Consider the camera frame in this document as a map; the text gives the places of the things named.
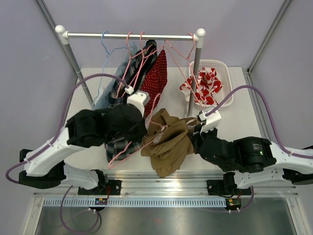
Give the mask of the brown tan skirt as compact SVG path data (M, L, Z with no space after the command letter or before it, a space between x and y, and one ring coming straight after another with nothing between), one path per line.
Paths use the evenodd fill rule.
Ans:
M188 134L198 124L195 117L171 116L164 108L152 116L140 154L150 157L152 169L160 178L179 170L186 156L194 153Z

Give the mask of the red poppy print skirt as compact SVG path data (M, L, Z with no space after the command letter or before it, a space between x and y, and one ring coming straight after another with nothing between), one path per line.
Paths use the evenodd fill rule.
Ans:
M196 90L194 104L200 107L206 107L211 105L218 105L218 95L221 94L223 83L217 77L217 71L215 68L203 67L199 70L196 80L191 75L179 89L189 100L191 83L196 81Z

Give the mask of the red polka dot skirt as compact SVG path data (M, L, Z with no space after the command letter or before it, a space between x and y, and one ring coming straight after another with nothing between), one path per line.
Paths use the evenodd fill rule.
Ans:
M140 88L141 91L147 92L150 97L149 102L145 105L145 117L147 117L151 110L157 106L160 97L156 99L155 105L153 106L154 99L158 94L162 94L167 85L167 81L167 58L166 52L163 49L159 53L155 64L147 73L144 83Z

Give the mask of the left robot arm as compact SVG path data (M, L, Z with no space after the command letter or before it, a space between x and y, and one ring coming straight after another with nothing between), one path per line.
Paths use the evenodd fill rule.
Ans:
M146 133L144 109L132 104L81 110L46 144L36 150L20 151L20 160L26 163L18 184L37 189L69 185L78 187L80 195L107 194L109 181L103 171L78 169L65 163L65 159L119 139L139 141Z

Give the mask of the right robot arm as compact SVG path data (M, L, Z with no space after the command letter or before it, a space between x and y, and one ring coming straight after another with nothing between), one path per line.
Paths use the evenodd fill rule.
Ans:
M253 186L276 181L312 184L312 149L281 147L259 137L226 141L217 137L217 131L202 132L197 125L188 134L194 152L224 172L220 180L207 180L209 195L251 195Z

